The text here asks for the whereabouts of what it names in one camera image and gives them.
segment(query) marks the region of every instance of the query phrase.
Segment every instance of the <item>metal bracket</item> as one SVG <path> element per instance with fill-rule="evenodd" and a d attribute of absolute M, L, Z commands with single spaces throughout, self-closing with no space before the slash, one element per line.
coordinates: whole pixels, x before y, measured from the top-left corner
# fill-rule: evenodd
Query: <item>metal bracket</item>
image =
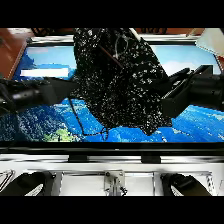
<path fill-rule="evenodd" d="M 121 196 L 125 189 L 125 172 L 123 170 L 105 171 L 104 190 L 109 196 Z"/>

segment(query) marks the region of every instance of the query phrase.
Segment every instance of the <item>white object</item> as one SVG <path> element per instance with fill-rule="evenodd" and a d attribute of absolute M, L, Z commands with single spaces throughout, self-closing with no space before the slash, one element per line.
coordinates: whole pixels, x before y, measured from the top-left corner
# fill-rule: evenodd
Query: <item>white object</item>
<path fill-rule="evenodd" d="M 129 28 L 129 29 L 134 34 L 134 36 L 136 37 L 136 39 L 138 41 L 140 41 L 141 40 L 141 37 L 138 35 L 138 33 L 135 31 L 135 29 L 134 28 Z"/>
<path fill-rule="evenodd" d="M 22 70 L 21 76 L 29 77 L 68 77 L 68 68 Z"/>
<path fill-rule="evenodd" d="M 217 56 L 224 57 L 224 34 L 220 28 L 206 28 L 196 41 L 196 46 Z"/>

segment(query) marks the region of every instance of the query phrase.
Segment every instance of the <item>black border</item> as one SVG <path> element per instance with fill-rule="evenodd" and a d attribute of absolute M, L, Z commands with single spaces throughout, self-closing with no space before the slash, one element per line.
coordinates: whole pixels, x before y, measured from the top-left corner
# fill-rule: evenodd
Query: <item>black border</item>
<path fill-rule="evenodd" d="M 195 45 L 192 40 L 187 41 L 147 41 L 150 45 Z M 26 47 L 47 46 L 73 46 L 68 42 L 44 42 L 28 43 Z M 183 142 L 183 143 L 112 143 L 112 142 L 16 142 L 10 150 L 6 148 L 12 142 L 0 142 L 0 151 L 7 154 L 81 154 L 81 155 L 141 155 L 142 152 L 150 152 L 153 155 L 169 156 L 196 156 L 196 155 L 224 155 L 224 143 L 222 142 Z"/>

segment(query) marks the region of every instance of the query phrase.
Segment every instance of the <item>black bag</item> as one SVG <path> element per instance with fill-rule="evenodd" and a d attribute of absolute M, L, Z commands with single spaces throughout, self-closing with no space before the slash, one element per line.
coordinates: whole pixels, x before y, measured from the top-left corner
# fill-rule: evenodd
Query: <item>black bag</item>
<path fill-rule="evenodd" d="M 102 50 L 116 58 L 115 63 Z M 123 126 L 152 134 L 171 126 L 161 112 L 158 81 L 168 79 L 149 44 L 125 28 L 75 28 L 74 54 L 79 88 L 72 98 L 83 99 L 107 129 Z"/>

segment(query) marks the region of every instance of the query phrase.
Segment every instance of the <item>white rectangle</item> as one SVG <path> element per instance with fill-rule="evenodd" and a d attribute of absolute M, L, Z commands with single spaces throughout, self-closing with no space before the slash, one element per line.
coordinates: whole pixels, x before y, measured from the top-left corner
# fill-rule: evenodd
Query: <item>white rectangle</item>
<path fill-rule="evenodd" d="M 68 77 L 68 68 L 21 70 L 21 76 Z"/>

